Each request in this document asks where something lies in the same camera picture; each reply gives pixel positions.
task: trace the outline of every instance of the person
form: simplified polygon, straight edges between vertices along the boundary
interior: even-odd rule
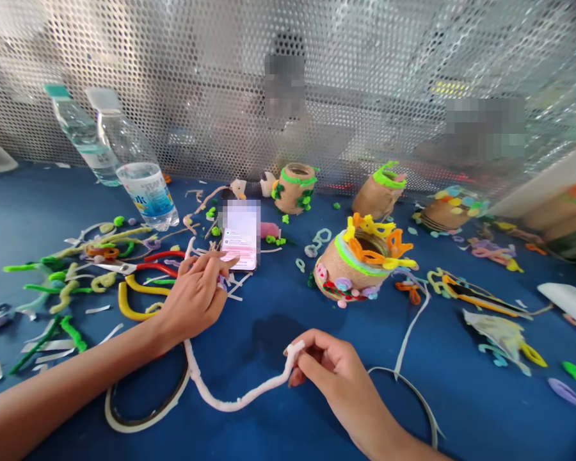
[[[157,315],[2,392],[0,460],[24,458],[112,384],[213,325],[227,299],[218,275],[228,278],[237,262],[222,261],[224,255],[209,252],[186,259]],[[399,426],[349,343],[319,330],[306,331],[292,343],[300,340],[306,349],[295,361],[289,386],[311,380],[365,456],[375,461],[446,459]]]

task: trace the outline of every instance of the bottled water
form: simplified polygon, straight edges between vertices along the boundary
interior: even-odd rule
[[[53,101],[53,110],[62,131],[81,154],[98,181],[105,186],[119,186],[116,170],[117,157],[98,138],[96,123],[89,114],[70,97],[63,85],[45,85]]]
[[[122,162],[117,176],[145,223],[158,231],[179,224],[156,154],[143,132],[124,115],[117,93],[107,88],[85,92],[98,111],[99,137]]]

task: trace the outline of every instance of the blue table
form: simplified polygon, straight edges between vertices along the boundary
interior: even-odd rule
[[[81,229],[93,223],[118,215],[139,217],[122,188],[94,184],[88,170],[46,168],[28,165],[0,176],[0,302],[14,306],[29,302],[37,294],[21,287],[42,281],[37,271],[3,273],[3,266],[55,253],[66,247],[65,238],[78,237]],[[186,184],[173,178],[170,189],[180,215],[197,205],[193,195],[184,198],[186,190],[203,188],[206,194],[216,186],[214,182],[188,180]],[[333,208],[334,202],[341,204],[341,210]],[[311,270],[314,260],[304,256],[303,247],[323,227],[333,235],[344,229],[349,213],[350,199],[315,195],[312,211],[292,216],[286,225],[271,199],[262,200],[261,218],[279,224],[283,235],[297,245],[262,254],[259,270],[235,293],[243,302],[228,300],[217,324],[193,340],[203,377],[215,397],[234,400],[279,374],[286,345],[312,327],[352,342],[367,367],[394,366],[406,328],[417,312],[406,293],[388,281],[376,301],[342,310],[308,288],[307,273],[302,274],[294,263],[300,257]],[[393,216],[406,230],[414,225],[412,213],[411,204],[399,204]],[[209,228],[204,213],[198,220]],[[463,235],[475,235],[474,228],[468,226]],[[163,249],[174,244],[185,248],[189,238],[184,232],[167,239]],[[518,240],[513,243],[524,274],[476,259],[451,239],[432,238],[422,229],[418,236],[404,232],[404,241],[415,245],[409,255],[419,262],[421,277],[440,266],[509,302],[520,299],[532,310],[547,304],[536,290],[539,283],[576,285],[576,266],[530,252]],[[495,241],[500,245],[511,242],[499,233]],[[202,237],[196,246],[207,247]],[[262,247],[270,248],[265,242]],[[157,300],[150,295],[130,296],[135,310]],[[85,309],[106,304],[112,308],[84,314]],[[433,295],[412,332],[403,364],[402,373],[428,400],[447,436],[440,441],[440,449],[451,457],[470,460],[576,460],[576,407],[554,394],[546,383],[547,378],[555,377],[576,391],[576,382],[560,367],[563,360],[576,364],[576,327],[563,319],[559,309],[533,322],[519,321],[525,326],[528,343],[550,365],[539,368],[526,362],[533,372],[529,378],[513,365],[496,367],[490,355],[478,352],[482,337],[465,326],[462,308],[473,310],[463,302]],[[134,326],[117,308],[116,287],[103,295],[76,295],[69,311],[90,344],[97,344],[121,322],[126,328]],[[23,341],[40,334],[48,318],[44,314],[30,322],[18,316],[14,324],[0,331],[0,362],[5,372],[18,360]],[[116,397],[119,413],[129,419],[149,415],[170,395],[184,364],[182,349],[176,348],[122,380]],[[0,392],[30,377],[30,369],[16,377],[7,376],[0,382]],[[397,420],[428,443],[429,426],[417,398],[390,375],[374,372],[372,379]],[[104,395],[51,435],[29,459],[363,459],[311,383],[297,389],[283,386],[240,412],[225,414],[208,406],[190,382],[166,418],[136,435],[110,429],[103,404]]]

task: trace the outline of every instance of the metal mesh partition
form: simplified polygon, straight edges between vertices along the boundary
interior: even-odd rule
[[[576,147],[576,1],[1,0],[0,144],[83,165],[49,82],[117,90],[169,174],[351,193],[398,159],[495,198]]]

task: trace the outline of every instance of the smartphone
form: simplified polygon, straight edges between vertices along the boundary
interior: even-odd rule
[[[253,271],[258,266],[260,245],[260,202],[258,200],[225,200],[221,213],[223,226],[222,261],[239,256],[234,271]]]

